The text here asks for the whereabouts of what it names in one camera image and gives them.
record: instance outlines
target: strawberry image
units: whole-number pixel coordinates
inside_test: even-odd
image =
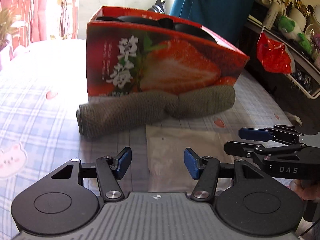
[[[163,41],[144,59],[140,89],[180,94],[213,85],[221,70],[184,40]]]
[[[199,43],[197,48],[221,69],[221,76],[238,76],[249,57],[224,47],[209,47]]]
[[[230,85],[233,86],[236,83],[237,79],[234,77],[222,77],[214,85]]]

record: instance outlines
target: knitted fabric roll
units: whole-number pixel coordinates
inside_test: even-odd
[[[96,138],[159,122],[169,115],[195,118],[216,114],[231,108],[235,100],[232,86],[212,86],[178,96],[153,90],[80,105],[76,117],[80,134]]]

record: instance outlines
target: red plastic bag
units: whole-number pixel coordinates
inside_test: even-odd
[[[264,33],[257,44],[257,59],[268,72],[289,74],[296,71],[294,58],[287,46],[269,39]]]

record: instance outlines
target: black circular mount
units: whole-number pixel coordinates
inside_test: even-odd
[[[272,178],[245,179],[220,194],[215,210],[235,230],[276,236],[298,226],[303,204],[294,192]]]
[[[68,179],[46,182],[36,182],[13,200],[11,214],[19,230],[65,234],[87,224],[98,212],[98,199],[87,188]]]

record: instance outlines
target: gray ridged plate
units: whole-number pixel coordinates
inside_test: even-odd
[[[73,233],[57,237],[32,236],[25,232],[15,240],[252,240],[219,221],[207,203],[196,203],[184,193],[130,193],[120,202],[107,203],[96,219]],[[297,240],[293,233],[265,238]]]

